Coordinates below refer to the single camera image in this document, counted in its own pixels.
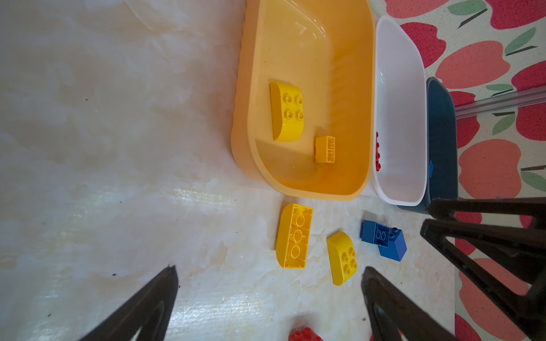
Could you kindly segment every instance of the dark blue plastic bin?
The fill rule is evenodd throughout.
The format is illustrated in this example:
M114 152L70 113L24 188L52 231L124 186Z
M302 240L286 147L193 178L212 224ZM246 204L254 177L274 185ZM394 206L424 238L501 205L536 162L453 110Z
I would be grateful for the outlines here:
M457 123L449 91L436 78L426 81L429 132L429 179L423 199L403 210L428 214L432 199L457 199Z

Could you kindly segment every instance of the green leaf print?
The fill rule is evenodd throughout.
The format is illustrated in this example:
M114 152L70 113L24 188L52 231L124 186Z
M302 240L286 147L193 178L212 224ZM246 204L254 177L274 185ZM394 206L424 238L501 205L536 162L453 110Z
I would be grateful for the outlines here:
M457 2L451 6L448 6L448 10L454 15L471 15L486 9L487 6L482 0L467 0Z
M493 135L497 135L498 133L501 133L506 129L510 128L510 126L514 124L514 122L515 115L508 115L506 117L503 117L493 127Z
M533 172L521 172L521 179L529 186L546 192L546 179Z
M531 38L535 36L535 33L537 33L537 28L533 27L532 29L529 29L525 31L524 33L517 36L514 40L510 42L505 48L505 55L508 55L515 50L519 49L523 45L527 44Z
M514 87L510 84L490 84L485 86L487 90L491 91L505 91L512 90Z

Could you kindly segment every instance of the stacked blue bricks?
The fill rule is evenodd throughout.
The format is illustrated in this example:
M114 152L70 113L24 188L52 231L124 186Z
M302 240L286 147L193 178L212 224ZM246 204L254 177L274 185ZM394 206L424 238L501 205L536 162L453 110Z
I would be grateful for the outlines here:
M406 240L402 230L365 220L362 222L360 238L363 242L377 245L383 257L401 261L406 254Z

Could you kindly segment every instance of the blue piece in bin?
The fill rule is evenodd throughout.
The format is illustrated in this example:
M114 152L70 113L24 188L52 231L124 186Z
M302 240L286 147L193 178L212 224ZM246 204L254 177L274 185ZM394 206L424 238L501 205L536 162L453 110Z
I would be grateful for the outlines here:
M434 164L429 162L429 178L432 179L432 172L434 172Z
M389 246L386 248L379 248L379 253L383 257L401 261L408 250L404 234L402 230L397 228L392 228L391 233L392 236L389 238Z

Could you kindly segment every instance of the marble countertop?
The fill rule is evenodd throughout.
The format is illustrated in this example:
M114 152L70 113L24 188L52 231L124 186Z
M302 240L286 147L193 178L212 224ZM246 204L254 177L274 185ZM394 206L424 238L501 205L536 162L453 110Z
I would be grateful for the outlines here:
M0 331L76 340L168 264L180 288L168 340L369 339L373 266L450 331L454 267L425 216L377 198L289 198L247 178L229 137L245 1L6 1L0 5ZM282 208L314 208L307 267L284 270ZM402 262L359 240L403 229ZM326 238L358 273L332 283Z

